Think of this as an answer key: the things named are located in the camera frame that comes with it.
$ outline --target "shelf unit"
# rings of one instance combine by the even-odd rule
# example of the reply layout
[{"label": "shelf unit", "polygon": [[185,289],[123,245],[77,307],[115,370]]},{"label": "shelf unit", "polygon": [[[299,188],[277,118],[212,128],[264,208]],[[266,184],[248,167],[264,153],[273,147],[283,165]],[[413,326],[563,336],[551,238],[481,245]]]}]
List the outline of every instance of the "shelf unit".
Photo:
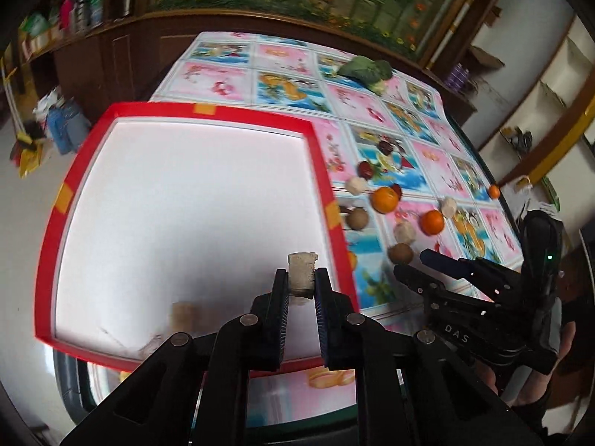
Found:
[{"label": "shelf unit", "polygon": [[531,132],[533,147],[554,128],[572,106],[595,62],[595,43],[575,17],[556,54],[528,96],[505,121],[498,132],[481,147],[480,155],[499,184],[522,161],[502,136],[502,129],[519,127]]}]

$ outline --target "patterned tablecloth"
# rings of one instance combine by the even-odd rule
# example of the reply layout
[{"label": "patterned tablecloth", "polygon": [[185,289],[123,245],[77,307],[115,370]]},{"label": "patterned tablecloth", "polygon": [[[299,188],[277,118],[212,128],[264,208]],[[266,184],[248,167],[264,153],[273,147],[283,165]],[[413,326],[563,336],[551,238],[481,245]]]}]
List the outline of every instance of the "patterned tablecloth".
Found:
[{"label": "patterned tablecloth", "polygon": [[[408,220],[417,230],[411,245],[416,254],[414,266],[435,274],[448,289],[473,297],[487,299],[468,282],[425,268],[419,262],[419,252],[431,248],[454,258],[483,256],[511,268],[522,263],[522,253],[501,204],[487,195],[489,180],[448,123],[439,93],[394,71],[387,90],[378,97],[336,74],[352,57],[341,50],[288,38],[203,32],[175,62],[151,100],[250,107],[310,120],[339,204],[366,208],[371,216],[362,231],[343,226],[349,250],[358,258],[353,276],[359,306],[387,329],[412,334],[422,325],[421,299],[397,283],[386,255],[387,248],[396,243],[396,223]],[[380,140],[393,144],[390,156],[377,149]],[[345,191],[346,180],[356,175],[358,163],[364,160],[374,169],[370,191],[393,183],[401,186],[403,196],[394,213],[378,214],[367,194],[356,197]],[[417,218],[438,208],[445,196],[457,201],[456,215],[438,236],[424,235]],[[311,372],[294,374],[297,383],[310,384],[306,391],[316,390]],[[251,381],[249,424],[311,417],[355,402],[353,386],[334,387],[352,384],[340,377],[328,382],[334,390],[332,396],[309,397],[310,407],[300,411],[296,394],[301,394],[301,388],[289,386],[290,376]],[[326,387],[319,390],[331,391]],[[277,407],[259,403],[258,397],[275,394]],[[312,409],[313,400],[325,404],[320,411]]]}]

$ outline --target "red frame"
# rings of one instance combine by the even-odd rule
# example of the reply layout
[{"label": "red frame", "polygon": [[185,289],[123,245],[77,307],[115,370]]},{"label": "red frame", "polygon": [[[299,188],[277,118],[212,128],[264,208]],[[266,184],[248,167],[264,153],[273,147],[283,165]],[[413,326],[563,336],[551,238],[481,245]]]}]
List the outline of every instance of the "red frame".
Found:
[{"label": "red frame", "polygon": [[[327,168],[322,157],[318,139],[314,133],[312,123],[287,115],[263,112],[259,110],[238,109],[235,107],[204,105],[204,104],[181,104],[169,102],[130,102],[113,104],[97,121],[87,140],[81,146],[77,156],[64,178],[74,195],[83,183],[83,177],[90,167],[94,156],[100,150],[103,138],[111,129],[114,120],[119,117],[183,117],[190,119],[224,120],[253,124],[261,127],[289,130],[302,134],[310,151],[311,162],[322,200],[322,214],[326,216],[327,206],[335,202],[332,193],[331,183],[328,179]],[[34,302],[34,329],[35,337],[46,344],[78,359],[100,364],[118,371],[131,372],[136,369],[140,362],[135,360],[121,359],[120,357],[108,356],[97,352],[89,351],[75,345],[62,342],[53,334],[54,317],[52,316],[52,304],[54,302],[54,276],[59,266],[58,253],[64,235],[68,217],[71,211],[72,200],[68,203],[66,210],[61,212],[56,205],[53,206],[49,216],[48,226],[45,231],[39,256],[38,272],[35,283]],[[347,256],[347,244],[340,224],[328,227],[328,236],[331,244],[332,258],[334,260],[337,280],[340,283],[341,292],[348,295],[355,310],[359,310],[358,300],[353,282],[349,257]],[[321,358],[309,358],[285,362],[280,373],[293,372],[313,368],[322,365]]]}]

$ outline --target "silver rivet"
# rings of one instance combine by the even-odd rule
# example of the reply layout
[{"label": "silver rivet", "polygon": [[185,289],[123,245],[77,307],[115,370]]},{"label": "silver rivet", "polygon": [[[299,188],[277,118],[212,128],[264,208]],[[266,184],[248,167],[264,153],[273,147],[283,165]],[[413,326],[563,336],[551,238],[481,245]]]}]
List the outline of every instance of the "silver rivet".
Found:
[{"label": "silver rivet", "polygon": [[434,342],[434,340],[436,340],[436,336],[434,335],[434,332],[432,332],[431,330],[420,330],[417,333],[417,338],[420,342],[423,342],[424,344],[431,344],[432,342]]},{"label": "silver rivet", "polygon": [[170,342],[171,345],[174,347],[181,347],[182,345],[186,345],[190,340],[190,336],[184,332],[178,332],[171,336]]},{"label": "silver rivet", "polygon": [[242,325],[250,326],[250,325],[254,325],[257,322],[258,322],[258,317],[256,315],[254,315],[253,313],[246,313],[245,315],[242,315],[240,317],[240,323]]},{"label": "silver rivet", "polygon": [[365,319],[366,317],[364,317],[360,313],[350,313],[349,315],[347,315],[347,321],[351,325],[361,325],[362,323],[364,323]]}]

